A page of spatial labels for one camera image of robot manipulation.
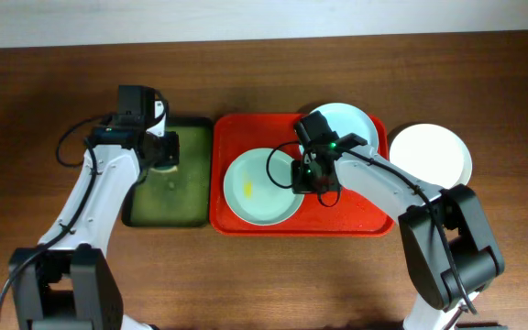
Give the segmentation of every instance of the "green tray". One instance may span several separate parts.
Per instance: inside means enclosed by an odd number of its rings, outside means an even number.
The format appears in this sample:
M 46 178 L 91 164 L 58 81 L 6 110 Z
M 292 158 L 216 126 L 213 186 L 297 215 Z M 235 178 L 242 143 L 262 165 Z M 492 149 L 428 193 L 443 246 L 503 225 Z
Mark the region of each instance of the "green tray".
M 180 162 L 174 171 L 150 169 L 124 201 L 126 226 L 197 227 L 209 223 L 209 184 L 213 122 L 207 118 L 170 118 L 179 135 Z

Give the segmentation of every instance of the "white wall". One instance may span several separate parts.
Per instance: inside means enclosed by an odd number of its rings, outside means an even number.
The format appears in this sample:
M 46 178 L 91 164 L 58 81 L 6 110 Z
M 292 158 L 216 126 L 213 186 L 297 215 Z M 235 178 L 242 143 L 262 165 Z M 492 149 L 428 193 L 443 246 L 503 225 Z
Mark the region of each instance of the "white wall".
M 0 0 L 0 48 L 528 29 L 528 0 Z

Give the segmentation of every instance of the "yellow mark on plate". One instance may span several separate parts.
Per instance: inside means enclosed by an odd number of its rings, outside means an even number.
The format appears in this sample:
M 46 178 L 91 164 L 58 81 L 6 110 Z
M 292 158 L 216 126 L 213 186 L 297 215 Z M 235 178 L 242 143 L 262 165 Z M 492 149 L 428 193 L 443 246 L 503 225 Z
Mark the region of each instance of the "yellow mark on plate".
M 244 173 L 244 196 L 246 198 L 252 197 L 252 181 L 249 179 L 247 173 Z

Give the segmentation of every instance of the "wooden table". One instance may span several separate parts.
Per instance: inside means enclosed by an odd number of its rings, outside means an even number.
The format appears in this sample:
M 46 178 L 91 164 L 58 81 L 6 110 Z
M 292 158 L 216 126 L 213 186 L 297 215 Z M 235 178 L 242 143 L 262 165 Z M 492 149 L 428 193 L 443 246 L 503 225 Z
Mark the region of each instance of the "wooden table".
M 0 289 L 13 250 L 38 241 L 76 181 L 54 159 L 58 137 L 116 110 L 120 83 L 160 89 L 176 115 L 338 101 L 388 129 L 457 132 L 507 265 L 476 300 L 480 316 L 463 321 L 528 329 L 528 32 L 0 49 Z M 76 139 L 68 149 L 83 154 Z M 108 260 L 126 312 L 161 327 L 362 326 L 400 321 L 415 299 L 397 228 L 382 238 L 239 238 L 118 221 Z M 3 328 L 13 329 L 7 298 Z

